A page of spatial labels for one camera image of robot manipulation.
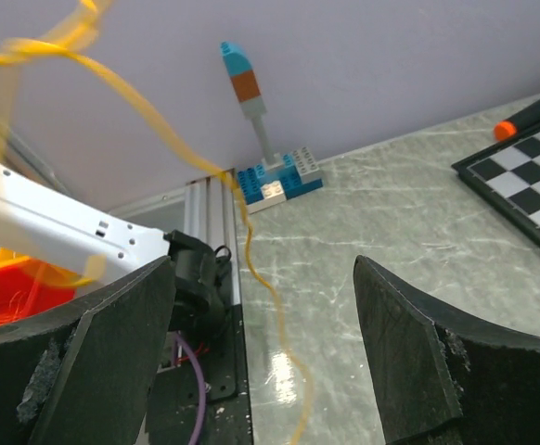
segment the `black mounting plate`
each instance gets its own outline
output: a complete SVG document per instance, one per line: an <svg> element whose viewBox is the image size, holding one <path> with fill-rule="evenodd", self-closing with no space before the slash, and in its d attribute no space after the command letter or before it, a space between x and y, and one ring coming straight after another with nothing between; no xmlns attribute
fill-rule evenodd
<svg viewBox="0 0 540 445"><path fill-rule="evenodd" d="M223 332L199 358L206 383L206 417L199 444L252 444L251 402L247 370L243 310L232 305L231 271L224 274L219 297L228 308ZM198 409L198 384L192 366L161 370L148 400L146 431L150 445L183 445L189 438Z"/></svg>

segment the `black bracket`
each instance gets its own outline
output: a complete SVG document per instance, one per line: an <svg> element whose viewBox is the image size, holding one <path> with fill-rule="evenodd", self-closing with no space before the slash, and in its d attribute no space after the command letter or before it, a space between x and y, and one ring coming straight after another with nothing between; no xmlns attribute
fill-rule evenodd
<svg viewBox="0 0 540 445"><path fill-rule="evenodd" d="M217 290L217 251L178 230L165 235L169 257L175 263L176 297L169 331L182 331L193 340L216 336L229 307Z"/></svg>
<svg viewBox="0 0 540 445"><path fill-rule="evenodd" d="M252 444L250 390L243 313L232 305L231 265L217 258L218 296L229 310L221 333L199 358L206 383L207 412L200 444ZM150 445L188 443L196 418L198 385L189 362L157 374L148 401L146 430Z"/></svg>

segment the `red object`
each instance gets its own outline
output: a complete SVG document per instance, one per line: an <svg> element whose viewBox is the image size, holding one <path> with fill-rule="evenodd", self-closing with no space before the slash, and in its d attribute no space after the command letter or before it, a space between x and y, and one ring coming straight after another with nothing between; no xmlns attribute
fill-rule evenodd
<svg viewBox="0 0 540 445"><path fill-rule="evenodd" d="M208 352L208 348L204 349L204 342L202 341L200 344L199 344L199 347L197 350L194 351L194 355L196 357L200 357L202 355L204 355L206 352ZM177 359L177 362L178 363L183 363L183 362L187 362L189 360L189 357L187 357L186 355L183 356L183 357L180 357L179 359Z"/></svg>
<svg viewBox="0 0 540 445"><path fill-rule="evenodd" d="M505 141L517 133L518 129L509 121L501 121L495 126L495 139L498 142Z"/></svg>
<svg viewBox="0 0 540 445"><path fill-rule="evenodd" d="M74 288L42 283L49 266L40 261L0 267L0 325L52 309L74 298Z"/></svg>

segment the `white lego brick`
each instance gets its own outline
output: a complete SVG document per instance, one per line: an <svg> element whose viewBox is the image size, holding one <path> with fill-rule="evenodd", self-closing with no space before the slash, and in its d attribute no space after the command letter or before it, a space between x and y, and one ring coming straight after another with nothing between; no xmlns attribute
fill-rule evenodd
<svg viewBox="0 0 540 445"><path fill-rule="evenodd" d="M314 156L306 146L293 151L292 156L295 160L297 173L301 177L301 182L303 184L308 184L317 179L321 179L322 172L319 170L319 167L317 167Z"/></svg>
<svg viewBox="0 0 540 445"><path fill-rule="evenodd" d="M285 191L282 188L280 181L274 181L270 184L262 185L262 196L264 199L258 202L254 202L248 206L248 212L250 214L255 213L256 211L268 209L269 207L285 202L287 197L285 196Z"/></svg>
<svg viewBox="0 0 540 445"><path fill-rule="evenodd" d="M258 95L253 99L241 102L241 111L243 111L243 114L247 119L251 119L265 114L266 105L264 104L262 97Z"/></svg>

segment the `orange bin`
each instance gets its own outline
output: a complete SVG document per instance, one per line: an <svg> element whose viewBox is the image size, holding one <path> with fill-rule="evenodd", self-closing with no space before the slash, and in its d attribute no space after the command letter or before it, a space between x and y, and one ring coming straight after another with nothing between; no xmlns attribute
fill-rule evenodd
<svg viewBox="0 0 540 445"><path fill-rule="evenodd" d="M73 299L76 289L65 286L73 276L51 264L0 248L0 325Z"/></svg>

